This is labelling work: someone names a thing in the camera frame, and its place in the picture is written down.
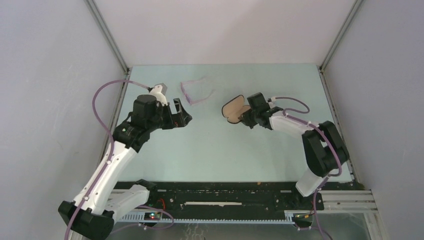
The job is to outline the black glasses case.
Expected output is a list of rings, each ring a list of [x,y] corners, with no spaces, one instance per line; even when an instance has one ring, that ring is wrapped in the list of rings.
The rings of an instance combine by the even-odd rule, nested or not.
[[[221,108],[221,113],[230,124],[238,124],[242,114],[250,109],[251,107],[245,104],[245,97],[238,95]]]

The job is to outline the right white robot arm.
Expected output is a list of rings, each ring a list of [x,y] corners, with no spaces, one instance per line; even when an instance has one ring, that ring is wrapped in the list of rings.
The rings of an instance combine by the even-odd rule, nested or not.
[[[307,169],[296,182],[291,194],[291,204],[304,209],[311,195],[331,177],[342,174],[343,164],[349,160],[349,151],[335,124],[331,121],[313,123],[292,115],[294,108],[275,106],[277,97],[265,99],[262,93],[247,98],[235,116],[249,128],[259,125],[271,131],[285,132],[301,138]]]

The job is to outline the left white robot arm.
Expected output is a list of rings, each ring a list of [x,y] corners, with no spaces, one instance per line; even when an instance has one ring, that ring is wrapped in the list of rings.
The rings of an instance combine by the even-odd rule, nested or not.
[[[188,125],[192,116],[179,98],[169,102],[152,94],[139,95],[133,110],[113,131],[108,152],[83,190],[72,200],[63,201],[58,212],[70,229],[90,240],[105,240],[115,223],[131,210],[143,205],[153,208],[158,202],[155,184],[141,180],[116,198],[110,198],[120,175],[140,152],[155,130],[171,130]]]

